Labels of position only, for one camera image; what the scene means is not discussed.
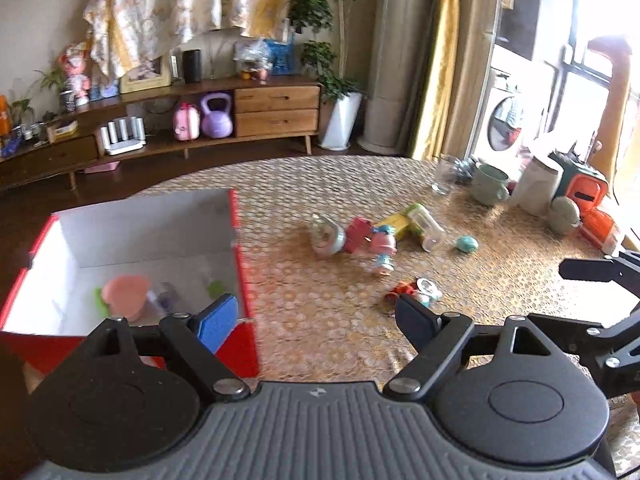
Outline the yellow box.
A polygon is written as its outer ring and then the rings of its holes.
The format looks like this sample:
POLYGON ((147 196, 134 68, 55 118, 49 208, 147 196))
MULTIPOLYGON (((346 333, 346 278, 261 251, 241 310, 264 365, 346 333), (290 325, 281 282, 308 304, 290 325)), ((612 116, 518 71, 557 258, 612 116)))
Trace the yellow box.
POLYGON ((377 228, 382 228, 382 226, 389 226, 394 230, 394 237, 396 238, 396 240, 402 240, 404 237, 411 234, 411 222, 401 212, 398 212, 397 214, 391 214, 389 217, 376 222, 375 226, 377 228))

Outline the yellow curtain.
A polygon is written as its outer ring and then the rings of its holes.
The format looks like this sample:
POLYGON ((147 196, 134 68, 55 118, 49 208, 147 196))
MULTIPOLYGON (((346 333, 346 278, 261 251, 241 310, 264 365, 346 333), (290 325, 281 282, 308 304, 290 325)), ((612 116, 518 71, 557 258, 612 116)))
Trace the yellow curtain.
POLYGON ((487 93, 501 0, 434 0, 409 156, 463 158, 487 93))

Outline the white cylindrical canister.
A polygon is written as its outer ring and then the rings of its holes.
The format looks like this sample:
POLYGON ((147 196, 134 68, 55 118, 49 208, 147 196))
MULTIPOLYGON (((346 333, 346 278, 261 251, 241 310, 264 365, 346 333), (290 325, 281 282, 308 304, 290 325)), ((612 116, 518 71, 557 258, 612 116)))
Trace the white cylindrical canister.
POLYGON ((535 155, 523 171, 508 200, 528 214, 543 217, 563 177, 562 166, 549 156, 535 155))

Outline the blue white rabbit toy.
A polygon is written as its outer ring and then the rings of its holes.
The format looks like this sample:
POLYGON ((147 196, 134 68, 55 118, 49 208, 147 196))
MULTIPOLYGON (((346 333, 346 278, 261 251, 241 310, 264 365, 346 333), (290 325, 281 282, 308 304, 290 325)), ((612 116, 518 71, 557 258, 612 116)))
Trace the blue white rabbit toy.
POLYGON ((375 255, 373 272, 378 275, 390 275, 393 270, 393 256, 396 255, 395 229, 383 224, 376 226, 370 239, 370 252, 375 255))

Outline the plastic bag of fruit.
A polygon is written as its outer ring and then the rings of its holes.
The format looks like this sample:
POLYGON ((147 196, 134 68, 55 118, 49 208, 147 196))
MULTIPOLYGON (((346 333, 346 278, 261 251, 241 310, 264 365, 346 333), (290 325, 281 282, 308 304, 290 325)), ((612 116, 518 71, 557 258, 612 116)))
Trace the plastic bag of fruit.
POLYGON ((233 59, 236 71, 243 80, 254 80, 264 84, 272 70, 272 55, 262 38, 237 41, 233 59))

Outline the clear jar green label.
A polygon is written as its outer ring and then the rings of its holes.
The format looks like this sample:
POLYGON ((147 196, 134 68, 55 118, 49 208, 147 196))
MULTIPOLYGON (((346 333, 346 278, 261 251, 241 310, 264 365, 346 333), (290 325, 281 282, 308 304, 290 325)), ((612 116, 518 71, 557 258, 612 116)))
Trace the clear jar green label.
POLYGON ((404 211, 404 215, 410 223, 412 232, 420 240, 424 252, 431 252, 442 241, 445 230, 422 204, 411 204, 404 211))

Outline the black smart speaker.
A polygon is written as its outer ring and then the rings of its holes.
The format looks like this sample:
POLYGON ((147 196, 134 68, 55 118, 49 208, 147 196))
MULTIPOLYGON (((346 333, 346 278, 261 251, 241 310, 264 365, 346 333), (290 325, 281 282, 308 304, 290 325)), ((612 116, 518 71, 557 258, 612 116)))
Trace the black smart speaker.
POLYGON ((198 84, 202 81, 201 50, 185 50, 182 52, 183 80, 186 84, 198 84))

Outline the green ceramic mug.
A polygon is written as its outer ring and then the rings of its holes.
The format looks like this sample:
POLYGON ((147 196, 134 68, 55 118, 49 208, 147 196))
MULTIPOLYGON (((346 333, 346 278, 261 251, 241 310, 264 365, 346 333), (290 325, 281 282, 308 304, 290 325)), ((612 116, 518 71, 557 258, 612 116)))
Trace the green ceramic mug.
POLYGON ((482 205, 496 206, 509 199, 510 193, 506 187, 508 183, 509 176, 504 171, 486 162, 480 162, 472 179, 472 197, 482 205))

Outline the wooden picture frame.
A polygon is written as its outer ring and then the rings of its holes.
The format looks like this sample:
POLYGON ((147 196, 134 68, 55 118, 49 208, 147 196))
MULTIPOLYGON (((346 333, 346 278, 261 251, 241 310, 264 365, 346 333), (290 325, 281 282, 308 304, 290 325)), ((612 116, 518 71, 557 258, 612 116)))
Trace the wooden picture frame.
POLYGON ((119 79, 119 93, 168 87, 171 84, 169 56, 163 55, 154 60, 145 60, 119 79))

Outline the washing machine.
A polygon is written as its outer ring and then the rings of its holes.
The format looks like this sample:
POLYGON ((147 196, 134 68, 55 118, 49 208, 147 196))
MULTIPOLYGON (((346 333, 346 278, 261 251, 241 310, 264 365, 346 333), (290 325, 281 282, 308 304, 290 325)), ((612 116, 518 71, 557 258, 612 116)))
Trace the washing machine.
POLYGON ((518 78, 491 67, 472 156, 516 176, 522 171, 525 144, 534 133, 533 119, 532 96, 518 85, 518 78))

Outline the small teal ball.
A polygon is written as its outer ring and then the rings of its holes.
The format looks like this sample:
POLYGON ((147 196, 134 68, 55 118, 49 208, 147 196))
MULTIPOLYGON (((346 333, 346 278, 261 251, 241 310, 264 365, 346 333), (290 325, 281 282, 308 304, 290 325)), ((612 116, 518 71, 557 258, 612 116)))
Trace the small teal ball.
POLYGON ((464 252, 465 254, 472 254, 473 252, 477 251, 477 249, 480 247, 480 244, 478 244, 478 241, 475 237, 472 237, 471 235, 462 235, 457 238, 456 247, 457 250, 460 250, 460 252, 464 252))

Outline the pink bowl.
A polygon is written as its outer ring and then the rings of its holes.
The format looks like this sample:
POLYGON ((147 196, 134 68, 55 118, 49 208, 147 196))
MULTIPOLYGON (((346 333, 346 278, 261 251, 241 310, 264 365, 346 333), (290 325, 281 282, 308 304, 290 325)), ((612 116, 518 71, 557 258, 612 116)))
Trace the pink bowl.
POLYGON ((149 280, 143 275, 119 275, 101 289, 101 299, 111 316, 137 321, 142 315, 149 280))

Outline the orange green toy box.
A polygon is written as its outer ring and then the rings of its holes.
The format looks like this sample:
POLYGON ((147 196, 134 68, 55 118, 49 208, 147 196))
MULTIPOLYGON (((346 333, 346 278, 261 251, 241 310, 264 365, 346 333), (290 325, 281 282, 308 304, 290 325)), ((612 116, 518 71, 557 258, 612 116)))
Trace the orange green toy box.
POLYGON ((578 207, 579 217, 584 218, 608 194, 608 180, 597 169, 584 162, 575 162, 567 154, 553 151, 549 157, 563 168, 554 196, 565 196, 572 200, 578 207))

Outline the round silver toy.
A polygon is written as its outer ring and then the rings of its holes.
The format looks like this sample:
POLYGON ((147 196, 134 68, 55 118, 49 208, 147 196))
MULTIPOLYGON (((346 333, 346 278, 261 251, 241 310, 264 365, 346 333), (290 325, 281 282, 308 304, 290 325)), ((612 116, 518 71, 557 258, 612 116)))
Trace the round silver toy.
POLYGON ((324 214, 313 214, 309 225, 311 248, 319 258, 340 252, 346 240, 344 229, 324 214))

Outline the pink binder clip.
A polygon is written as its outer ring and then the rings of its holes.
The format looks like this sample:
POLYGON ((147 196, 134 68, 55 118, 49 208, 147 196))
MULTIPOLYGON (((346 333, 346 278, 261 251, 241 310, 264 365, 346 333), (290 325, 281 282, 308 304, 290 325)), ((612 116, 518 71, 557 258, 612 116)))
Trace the pink binder clip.
POLYGON ((372 223, 362 217, 353 218, 345 230, 344 252, 356 252, 371 236, 372 223))

